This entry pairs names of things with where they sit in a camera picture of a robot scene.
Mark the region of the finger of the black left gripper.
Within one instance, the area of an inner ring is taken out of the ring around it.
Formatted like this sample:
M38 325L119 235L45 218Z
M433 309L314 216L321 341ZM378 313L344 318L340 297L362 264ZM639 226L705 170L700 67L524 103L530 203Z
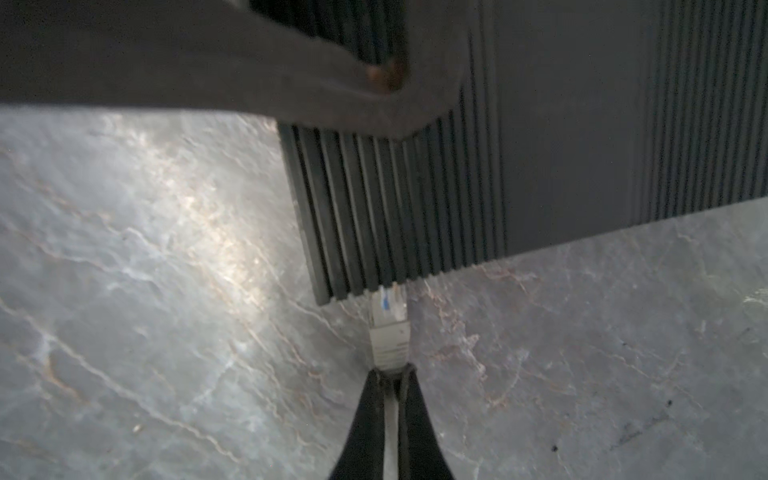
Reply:
M349 50L226 1L5 1L1 100L235 111L401 139L457 104L472 8L407 2L403 83L385 92Z

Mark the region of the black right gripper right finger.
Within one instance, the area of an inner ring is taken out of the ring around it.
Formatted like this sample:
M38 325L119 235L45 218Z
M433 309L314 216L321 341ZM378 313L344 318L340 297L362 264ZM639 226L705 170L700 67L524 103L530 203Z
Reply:
M411 363L397 380L397 400L398 478L454 480L435 435L416 368Z

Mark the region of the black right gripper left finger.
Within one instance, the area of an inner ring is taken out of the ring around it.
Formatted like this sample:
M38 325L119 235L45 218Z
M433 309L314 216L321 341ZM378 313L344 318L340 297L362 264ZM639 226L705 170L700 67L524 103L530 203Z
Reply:
M372 369L362 390L341 454L330 480L382 480L386 440L385 387L388 381Z

